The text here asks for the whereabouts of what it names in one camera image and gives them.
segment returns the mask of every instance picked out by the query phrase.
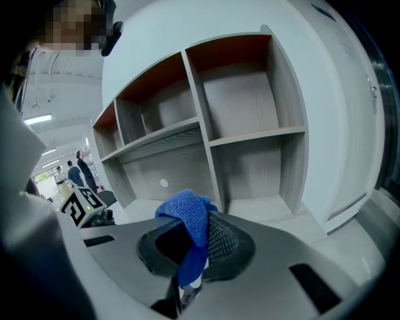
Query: fluorescent light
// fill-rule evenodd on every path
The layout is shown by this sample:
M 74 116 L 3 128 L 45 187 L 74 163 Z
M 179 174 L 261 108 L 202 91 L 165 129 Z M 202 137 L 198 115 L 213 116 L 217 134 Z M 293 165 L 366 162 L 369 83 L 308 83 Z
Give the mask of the fluorescent light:
M 53 161 L 53 162 L 47 163 L 47 164 L 45 164 L 42 168 L 51 166 L 53 163 L 57 163 L 58 161 L 59 161 L 59 160 L 55 160 L 55 161 Z
M 32 119 L 26 119 L 24 120 L 25 124 L 30 126 L 31 124 L 35 123 L 42 123 L 43 121 L 49 121 L 51 120 L 51 114 L 47 114 L 45 116 L 40 116 L 40 117 L 33 117 Z
M 42 153 L 42 156 L 44 156 L 45 154 L 52 153 L 52 152 L 54 152 L 55 150 L 57 150 L 57 149 L 54 148 L 54 149 L 51 149 L 51 150 L 49 150 L 49 151 L 46 151 L 45 153 Z

